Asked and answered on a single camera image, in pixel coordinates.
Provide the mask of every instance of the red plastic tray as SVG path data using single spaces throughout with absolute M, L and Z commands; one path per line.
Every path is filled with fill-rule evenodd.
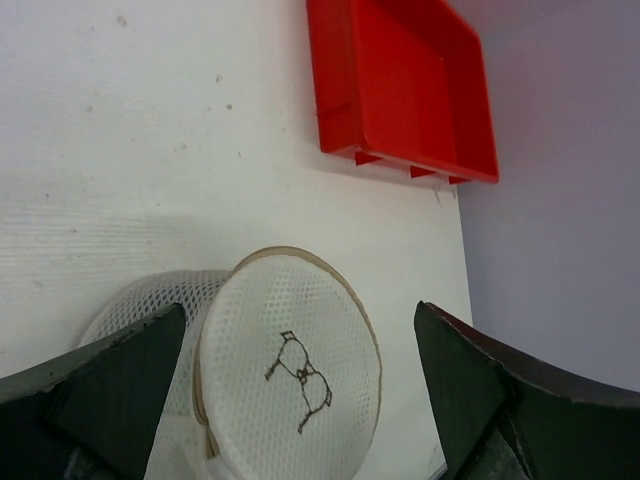
M 482 47 L 440 0 L 308 0 L 323 152 L 499 179 Z

